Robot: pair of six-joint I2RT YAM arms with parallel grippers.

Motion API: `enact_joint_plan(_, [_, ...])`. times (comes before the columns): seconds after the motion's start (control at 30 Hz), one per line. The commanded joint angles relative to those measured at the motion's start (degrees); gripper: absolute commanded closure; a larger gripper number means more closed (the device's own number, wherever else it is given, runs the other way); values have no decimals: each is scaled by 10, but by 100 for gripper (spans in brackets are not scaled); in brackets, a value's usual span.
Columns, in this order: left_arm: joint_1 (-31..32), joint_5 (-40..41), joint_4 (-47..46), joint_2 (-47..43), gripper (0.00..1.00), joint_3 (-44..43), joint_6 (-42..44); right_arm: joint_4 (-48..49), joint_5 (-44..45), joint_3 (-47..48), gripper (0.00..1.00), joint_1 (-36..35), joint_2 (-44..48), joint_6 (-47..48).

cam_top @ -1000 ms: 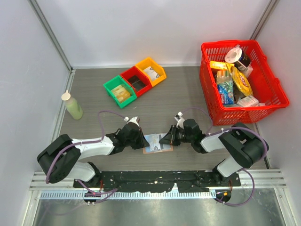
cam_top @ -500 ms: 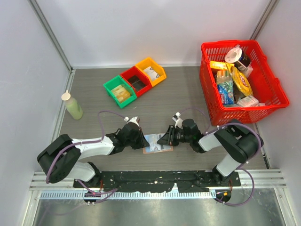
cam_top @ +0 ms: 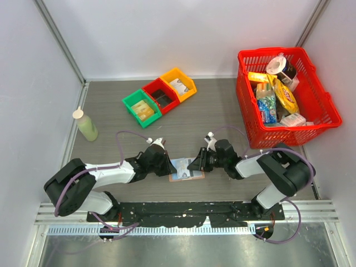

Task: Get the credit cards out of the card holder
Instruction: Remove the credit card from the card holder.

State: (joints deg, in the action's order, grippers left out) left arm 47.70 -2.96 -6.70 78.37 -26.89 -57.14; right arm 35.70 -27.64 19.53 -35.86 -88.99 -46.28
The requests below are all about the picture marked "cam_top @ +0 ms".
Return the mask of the tan leather card holder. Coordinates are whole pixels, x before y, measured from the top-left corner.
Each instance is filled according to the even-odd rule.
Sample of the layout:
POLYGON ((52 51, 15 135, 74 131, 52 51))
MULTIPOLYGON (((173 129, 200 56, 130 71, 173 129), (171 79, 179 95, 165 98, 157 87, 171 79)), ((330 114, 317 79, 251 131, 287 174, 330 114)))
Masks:
POLYGON ((176 173, 169 175, 170 182, 187 181, 203 179, 205 177, 202 171, 188 170, 187 167, 193 162, 194 158, 180 158, 171 160, 173 167, 176 169, 176 173))

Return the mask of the white card with black stripe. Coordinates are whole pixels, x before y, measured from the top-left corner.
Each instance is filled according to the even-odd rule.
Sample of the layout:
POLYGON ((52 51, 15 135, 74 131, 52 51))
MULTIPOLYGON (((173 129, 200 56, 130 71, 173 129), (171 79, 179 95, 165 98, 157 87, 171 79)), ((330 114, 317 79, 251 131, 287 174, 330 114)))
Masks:
POLYGON ((205 177, 205 174, 202 171, 190 170, 189 174, 192 179, 202 179, 205 177))

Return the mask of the grey patterned card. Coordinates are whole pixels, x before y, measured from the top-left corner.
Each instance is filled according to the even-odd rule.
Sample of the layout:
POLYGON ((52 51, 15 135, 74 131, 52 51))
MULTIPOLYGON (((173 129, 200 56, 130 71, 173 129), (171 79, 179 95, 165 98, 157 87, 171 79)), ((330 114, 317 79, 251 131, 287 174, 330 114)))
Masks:
POLYGON ((180 96, 183 96, 185 93, 189 92, 190 89, 186 87, 184 84, 179 84, 176 90, 180 96))
POLYGON ((174 88, 185 88, 185 85, 178 78, 171 81, 170 85, 172 85, 174 88))
POLYGON ((190 179, 188 165, 191 163, 191 158, 180 158, 172 160, 173 166, 177 169, 176 174, 170 175, 170 181, 182 181, 190 179))

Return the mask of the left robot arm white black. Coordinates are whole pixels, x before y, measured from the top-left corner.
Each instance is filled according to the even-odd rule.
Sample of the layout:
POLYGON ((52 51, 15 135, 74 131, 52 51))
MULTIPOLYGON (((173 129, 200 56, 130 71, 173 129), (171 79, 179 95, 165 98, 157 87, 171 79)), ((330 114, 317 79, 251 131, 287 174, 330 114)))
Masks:
POLYGON ((44 191, 55 206, 55 216, 86 211, 114 221, 120 212, 118 201, 108 191, 94 189, 138 182, 151 173, 158 177, 177 173, 163 145, 152 144, 122 163, 93 165, 73 159, 45 183, 44 191))

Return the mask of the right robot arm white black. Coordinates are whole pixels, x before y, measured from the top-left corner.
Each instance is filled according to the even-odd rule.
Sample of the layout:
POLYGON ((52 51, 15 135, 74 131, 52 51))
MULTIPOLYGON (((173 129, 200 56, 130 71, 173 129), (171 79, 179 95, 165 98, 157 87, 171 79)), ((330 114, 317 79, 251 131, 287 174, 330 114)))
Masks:
POLYGON ((251 200, 251 213, 259 220, 269 216, 275 205, 309 185, 316 174, 309 161, 284 143, 255 156, 242 158, 226 139, 214 141, 207 148, 202 147, 187 168, 202 172, 222 168, 236 180, 265 174, 271 184, 251 200))

